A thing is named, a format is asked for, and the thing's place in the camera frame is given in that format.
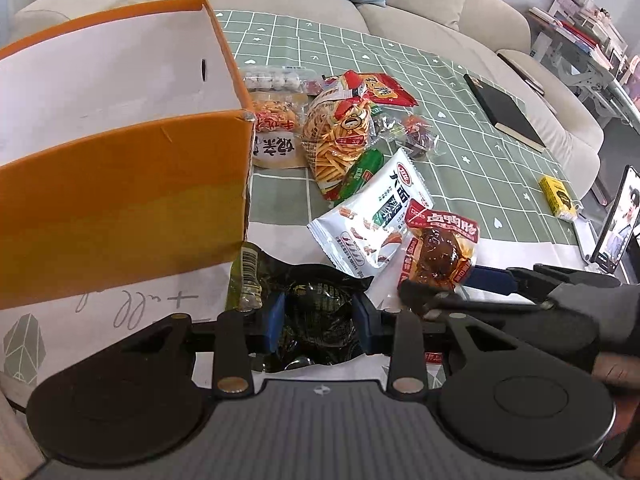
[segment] dark green snack bag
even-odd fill
[[[366,150],[344,177],[342,187],[340,188],[340,194],[338,195],[338,199],[335,201],[335,205],[338,205],[340,202],[344,202],[350,196],[359,192],[362,186],[364,186],[384,165],[385,157],[382,155],[382,152],[373,148]]]

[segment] orange cardboard box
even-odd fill
[[[0,308],[235,259],[252,104],[207,0],[0,50]]]

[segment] barcode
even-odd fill
[[[248,247],[243,247],[240,252],[240,264],[242,269],[242,286],[260,286],[258,283],[258,253]]]

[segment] red packaging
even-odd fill
[[[414,238],[406,249],[399,283],[411,279],[453,290],[471,270],[480,237],[478,223],[427,209],[415,200],[409,203],[404,221]]]
[[[400,83],[387,74],[360,74],[367,85],[369,99],[379,105],[415,106],[418,102]]]

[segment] smartphone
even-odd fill
[[[597,263],[604,272],[613,274],[618,268],[639,214],[640,174],[632,166],[627,166],[616,199],[611,205],[607,221],[591,255],[591,261]]]

